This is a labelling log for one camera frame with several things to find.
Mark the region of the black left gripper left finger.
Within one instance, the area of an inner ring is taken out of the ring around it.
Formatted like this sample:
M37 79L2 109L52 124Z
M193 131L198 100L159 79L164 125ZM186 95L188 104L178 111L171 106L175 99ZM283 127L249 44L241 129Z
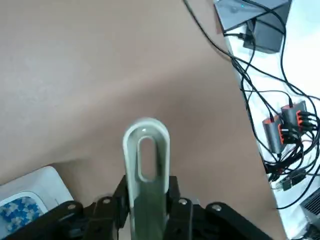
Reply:
M129 214L126 177L111 196L84 207L66 201L5 237L6 240L117 240Z

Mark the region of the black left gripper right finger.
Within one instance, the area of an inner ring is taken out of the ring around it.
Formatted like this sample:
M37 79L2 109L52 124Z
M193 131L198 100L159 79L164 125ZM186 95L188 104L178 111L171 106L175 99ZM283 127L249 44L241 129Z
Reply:
M206 207L182 197L178 178L169 177L163 240L270 240L271 237L223 202Z

